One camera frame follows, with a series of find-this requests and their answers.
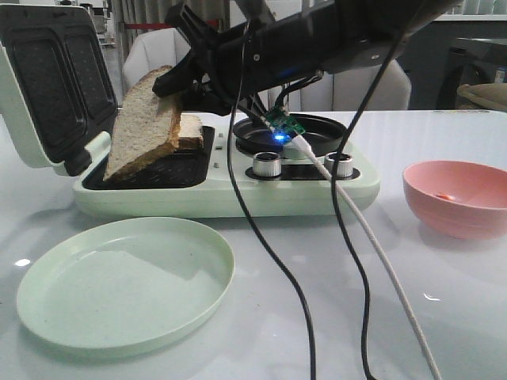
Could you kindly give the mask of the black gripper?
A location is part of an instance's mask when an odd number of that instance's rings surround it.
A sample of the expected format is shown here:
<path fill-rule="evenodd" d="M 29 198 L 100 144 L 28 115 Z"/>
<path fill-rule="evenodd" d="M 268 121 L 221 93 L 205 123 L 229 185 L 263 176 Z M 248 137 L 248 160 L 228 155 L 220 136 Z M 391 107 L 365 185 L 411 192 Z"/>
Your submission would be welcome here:
<path fill-rule="evenodd" d="M 186 3 L 171 6 L 165 23 L 175 27 L 196 54 L 186 55 L 157 77 L 152 91 L 166 97 L 188 90 L 232 102 L 319 70 L 336 74 L 379 65 L 396 37 L 396 3 L 324 2 L 252 28 L 247 37 L 227 34 L 218 46 L 218 32 Z M 207 72 L 215 93 L 202 82 Z"/>

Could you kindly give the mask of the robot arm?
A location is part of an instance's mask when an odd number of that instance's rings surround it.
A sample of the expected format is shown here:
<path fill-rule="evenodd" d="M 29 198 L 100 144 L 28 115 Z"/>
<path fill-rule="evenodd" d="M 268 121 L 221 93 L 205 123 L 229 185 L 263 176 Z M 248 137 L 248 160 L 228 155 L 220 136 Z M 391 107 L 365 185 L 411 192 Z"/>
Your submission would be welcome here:
<path fill-rule="evenodd" d="M 450 1 L 327 1 L 276 20 L 263 1 L 240 1 L 246 22 L 217 32 L 184 2 L 166 23 L 190 46 L 158 77 L 154 93 L 178 93 L 186 111 L 225 116 L 232 107 L 252 118 L 265 113 L 259 94 L 284 83 L 391 61 Z"/>

